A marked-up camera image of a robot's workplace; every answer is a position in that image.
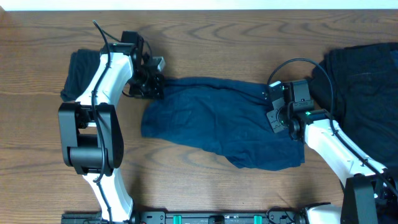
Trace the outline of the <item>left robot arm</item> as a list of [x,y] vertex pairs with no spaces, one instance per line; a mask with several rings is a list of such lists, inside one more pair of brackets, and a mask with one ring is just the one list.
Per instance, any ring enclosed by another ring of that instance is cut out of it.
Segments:
[[144,54],[137,44],[106,44],[84,92],[59,107],[64,163],[89,183],[101,207],[89,222],[139,222],[120,170],[124,140],[116,108],[126,84],[133,98],[162,98],[164,67],[163,57]]

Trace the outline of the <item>dark blue shorts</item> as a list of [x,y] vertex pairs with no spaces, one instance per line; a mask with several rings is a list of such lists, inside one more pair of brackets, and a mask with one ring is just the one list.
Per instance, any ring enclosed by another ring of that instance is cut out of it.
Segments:
[[273,132],[265,84],[218,78],[165,82],[164,99],[145,110],[141,135],[224,156],[238,168],[277,171],[305,161],[304,145]]

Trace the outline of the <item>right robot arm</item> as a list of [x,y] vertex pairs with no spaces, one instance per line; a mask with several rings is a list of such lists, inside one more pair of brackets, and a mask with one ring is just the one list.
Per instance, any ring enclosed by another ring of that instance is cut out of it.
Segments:
[[315,110],[306,84],[275,82],[266,96],[272,102],[267,114],[272,130],[286,129],[291,139],[316,151],[343,187],[342,206],[308,205],[294,216],[294,223],[379,223],[397,217],[397,181],[343,132],[327,110]]

